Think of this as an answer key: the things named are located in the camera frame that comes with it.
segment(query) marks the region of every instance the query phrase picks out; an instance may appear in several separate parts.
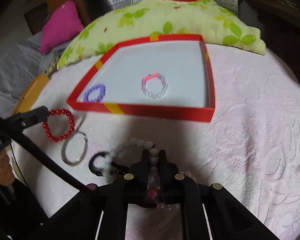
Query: screw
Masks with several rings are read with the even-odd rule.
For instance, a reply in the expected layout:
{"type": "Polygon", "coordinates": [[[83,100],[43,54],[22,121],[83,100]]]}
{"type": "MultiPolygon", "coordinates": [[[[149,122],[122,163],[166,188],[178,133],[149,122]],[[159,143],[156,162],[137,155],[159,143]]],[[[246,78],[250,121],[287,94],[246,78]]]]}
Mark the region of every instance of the screw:
{"type": "Polygon", "coordinates": [[[185,176],[183,175],[183,174],[176,174],[175,176],[174,176],[174,178],[175,179],[177,179],[177,180],[183,180],[184,178],[185,178],[185,176]]]}
{"type": "Polygon", "coordinates": [[[213,183],[212,187],[216,190],[221,190],[222,189],[222,185],[220,183],[213,183]]]}
{"type": "Polygon", "coordinates": [[[132,180],[132,179],[134,178],[133,174],[131,174],[131,173],[127,173],[127,174],[124,175],[123,177],[124,177],[124,179],[126,179],[126,180],[132,180]]]}

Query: gray blanket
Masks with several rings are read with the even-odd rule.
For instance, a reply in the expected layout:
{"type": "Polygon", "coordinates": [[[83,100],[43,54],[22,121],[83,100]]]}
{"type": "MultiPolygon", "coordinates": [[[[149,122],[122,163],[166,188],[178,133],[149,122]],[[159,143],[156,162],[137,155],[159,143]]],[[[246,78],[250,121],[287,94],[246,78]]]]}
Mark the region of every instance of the gray blanket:
{"type": "Polygon", "coordinates": [[[42,33],[39,32],[11,47],[0,59],[0,117],[11,116],[20,96],[32,80],[43,73],[69,44],[63,43],[42,55],[39,52],[41,39],[42,33]]]}

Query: bed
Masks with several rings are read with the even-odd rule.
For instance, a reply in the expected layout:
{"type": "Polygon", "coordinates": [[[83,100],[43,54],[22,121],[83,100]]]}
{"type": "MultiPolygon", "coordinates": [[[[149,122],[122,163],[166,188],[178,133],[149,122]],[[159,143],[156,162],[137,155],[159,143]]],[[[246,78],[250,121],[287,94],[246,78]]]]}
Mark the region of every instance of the bed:
{"type": "MultiPolygon", "coordinates": [[[[82,163],[70,167],[61,160],[62,143],[49,142],[41,125],[25,130],[58,165],[84,184],[107,184],[90,173],[93,154],[109,151],[132,137],[165,149],[168,161],[196,181],[219,182],[281,240],[300,234],[300,85],[282,60],[267,50],[265,56],[232,47],[208,44],[216,89],[211,123],[176,121],[128,115],[73,111],[89,148],[82,163]]],[[[100,56],[62,68],[43,89],[33,108],[69,108],[66,98],[100,56]]],[[[55,133],[68,123],[51,121],[55,133]]],[[[68,148],[76,159],[83,142],[74,138],[68,148]]],[[[14,144],[16,161],[51,217],[77,190],[14,144]]],[[[130,166],[136,152],[121,159],[130,166]]],[[[130,205],[126,239],[181,239],[179,209],[144,209],[130,205]]]]}

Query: black strap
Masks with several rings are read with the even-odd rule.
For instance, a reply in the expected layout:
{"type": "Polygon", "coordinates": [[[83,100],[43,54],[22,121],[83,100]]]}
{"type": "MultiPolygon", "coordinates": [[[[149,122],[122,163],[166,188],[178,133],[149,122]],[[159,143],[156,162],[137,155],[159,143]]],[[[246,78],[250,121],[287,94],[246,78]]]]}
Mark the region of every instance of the black strap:
{"type": "MultiPolygon", "coordinates": [[[[92,156],[91,160],[89,161],[89,170],[91,173],[93,173],[94,175],[97,175],[97,176],[102,176],[101,171],[97,171],[94,169],[93,162],[98,156],[105,157],[106,154],[108,154],[108,153],[107,152],[99,152],[92,156]]],[[[119,165],[118,163],[115,163],[115,162],[112,162],[111,166],[115,167],[119,173],[122,173],[122,174],[129,173],[129,168],[126,166],[119,165]]]]}

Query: red box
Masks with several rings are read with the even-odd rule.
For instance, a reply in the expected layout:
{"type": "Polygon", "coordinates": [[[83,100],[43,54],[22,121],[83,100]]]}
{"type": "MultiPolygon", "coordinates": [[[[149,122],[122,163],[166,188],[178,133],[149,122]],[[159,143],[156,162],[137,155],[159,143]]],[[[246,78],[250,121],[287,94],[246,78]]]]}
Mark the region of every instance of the red box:
{"type": "Polygon", "coordinates": [[[75,110],[79,111],[96,111],[113,114],[131,114],[150,117],[161,117],[168,119],[190,120],[199,122],[210,122],[215,111],[215,92],[211,70],[211,64],[207,48],[201,35],[197,34],[170,34],[170,35],[153,35],[150,37],[139,38],[129,41],[123,41],[116,44],[112,49],[98,60],[87,74],[78,83],[76,88],[70,94],[66,102],[75,110]],[[98,72],[102,65],[116,52],[118,49],[126,46],[137,45],[149,42],[161,41],[199,41],[202,49],[202,59],[206,66],[208,89],[209,89],[209,105],[210,107],[181,107],[181,106],[158,106],[158,105],[136,105],[136,104],[117,104],[117,103],[91,103],[78,102],[77,98],[82,93],[90,79],[98,72]]]}

